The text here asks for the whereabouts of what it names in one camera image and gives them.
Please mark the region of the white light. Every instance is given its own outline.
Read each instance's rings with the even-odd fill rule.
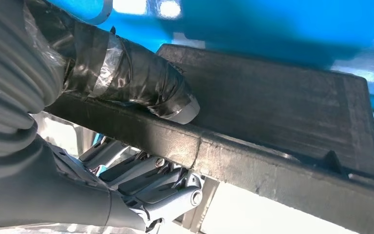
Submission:
[[[175,1],[162,1],[159,10],[162,17],[169,19],[174,19],[181,13],[180,5]]]
[[[38,230],[38,232],[41,232],[41,233],[51,233],[53,232],[52,229],[49,229],[49,228],[41,228]]]
[[[73,233],[73,232],[75,232],[76,231],[76,224],[71,224],[68,228],[67,228],[67,231],[69,231],[69,232],[71,232],[71,233]]]
[[[89,225],[89,226],[87,227],[87,234],[91,234],[91,231],[94,229],[94,227],[95,227],[95,226],[93,226],[93,225]]]
[[[147,12],[147,0],[114,0],[112,7],[119,13],[144,15]]]
[[[112,230],[112,227],[111,226],[108,226],[103,232],[102,234],[110,234],[111,233],[111,230]]]

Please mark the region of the plastic wrap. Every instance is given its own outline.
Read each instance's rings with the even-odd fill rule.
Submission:
[[[64,92],[79,93],[83,99],[137,103],[182,124],[198,115],[200,106],[192,90],[164,58],[49,3],[27,0],[27,4],[49,49],[68,61]],[[48,47],[37,49],[51,59]]]
[[[66,65],[65,59],[50,47],[48,41],[38,29],[34,17],[26,6],[23,8],[23,15],[25,19],[26,33],[31,38],[33,47],[40,52],[48,65],[64,67]]]

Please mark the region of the blue painted wall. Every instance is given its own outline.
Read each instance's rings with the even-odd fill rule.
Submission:
[[[165,1],[172,3],[162,5]],[[102,0],[51,2],[84,21],[102,8]],[[177,43],[353,73],[367,79],[374,109],[374,0],[114,0],[113,5],[98,26],[115,26],[117,34],[152,51]]]

